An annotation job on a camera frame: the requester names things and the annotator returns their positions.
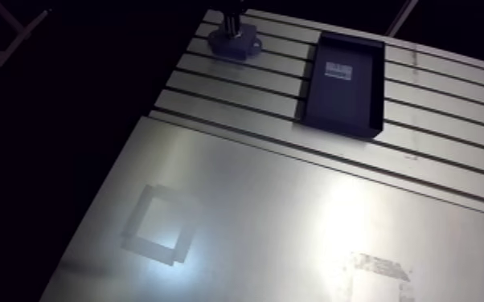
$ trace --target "tape mark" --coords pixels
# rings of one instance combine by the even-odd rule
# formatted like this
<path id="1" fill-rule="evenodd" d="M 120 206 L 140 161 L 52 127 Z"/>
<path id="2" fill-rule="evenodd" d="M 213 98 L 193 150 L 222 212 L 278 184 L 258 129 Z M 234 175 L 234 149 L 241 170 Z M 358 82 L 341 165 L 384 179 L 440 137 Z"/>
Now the tape mark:
<path id="1" fill-rule="evenodd" d="M 153 198 L 159 198 L 165 202 L 169 202 L 185 218 L 185 223 L 178 234 L 174 248 L 165 247 L 148 239 L 144 239 L 137 234 L 145 219 L 146 212 L 153 202 Z M 198 225 L 199 205 L 193 198 L 168 187 L 145 186 L 137 205 L 133 209 L 122 231 L 124 241 L 121 247 L 127 251 L 132 251 L 133 253 L 167 265 L 172 266 L 174 262 L 183 263 L 190 250 L 191 241 L 193 240 L 195 229 Z"/>
<path id="2" fill-rule="evenodd" d="M 414 290 L 409 276 L 399 263 L 366 254 L 351 254 L 351 257 L 346 260 L 341 272 L 339 272 L 340 282 L 336 288 L 334 301 L 351 302 L 356 270 L 370 271 L 398 280 L 398 301 L 415 302 Z"/>

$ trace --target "label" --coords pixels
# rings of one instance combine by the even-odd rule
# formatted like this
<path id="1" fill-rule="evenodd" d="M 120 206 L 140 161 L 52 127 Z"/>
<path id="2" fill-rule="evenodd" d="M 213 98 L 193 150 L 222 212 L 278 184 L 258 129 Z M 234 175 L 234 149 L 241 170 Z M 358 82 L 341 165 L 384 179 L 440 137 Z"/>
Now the label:
<path id="1" fill-rule="evenodd" d="M 350 81 L 353 76 L 353 67 L 334 62 L 326 62 L 325 76 Z"/>

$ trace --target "dark background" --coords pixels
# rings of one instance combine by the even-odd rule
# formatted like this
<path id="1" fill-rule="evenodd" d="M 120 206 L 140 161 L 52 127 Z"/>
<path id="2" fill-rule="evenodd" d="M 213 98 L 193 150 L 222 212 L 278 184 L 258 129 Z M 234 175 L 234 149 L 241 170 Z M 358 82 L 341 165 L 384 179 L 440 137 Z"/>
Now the dark background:
<path id="1" fill-rule="evenodd" d="M 0 68 L 0 295 L 38 300 L 205 2 L 1 0 L 23 23 L 53 11 Z M 401 0 L 251 1 L 383 34 Z M 0 49 L 12 37 L 0 23 Z M 484 59 L 484 1 L 420 0 L 399 39 Z"/>

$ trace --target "black tray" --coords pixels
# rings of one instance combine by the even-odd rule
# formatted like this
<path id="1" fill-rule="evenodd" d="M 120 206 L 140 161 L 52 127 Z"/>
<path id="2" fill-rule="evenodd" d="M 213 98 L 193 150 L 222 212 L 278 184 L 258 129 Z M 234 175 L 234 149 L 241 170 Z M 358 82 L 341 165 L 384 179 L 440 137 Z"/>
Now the black tray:
<path id="1" fill-rule="evenodd" d="M 353 137 L 383 131 L 384 43 L 323 32 L 302 123 Z"/>

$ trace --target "metal table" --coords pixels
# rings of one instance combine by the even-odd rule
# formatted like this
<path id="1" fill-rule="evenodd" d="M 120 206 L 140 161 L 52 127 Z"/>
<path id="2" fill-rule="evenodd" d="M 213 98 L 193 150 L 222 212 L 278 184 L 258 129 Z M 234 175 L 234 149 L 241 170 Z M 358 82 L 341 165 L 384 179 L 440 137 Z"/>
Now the metal table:
<path id="1" fill-rule="evenodd" d="M 484 300 L 484 62 L 249 10 L 264 50 L 215 58 L 208 11 L 42 301 Z M 387 44 L 372 142 L 297 123 L 320 31 Z"/>

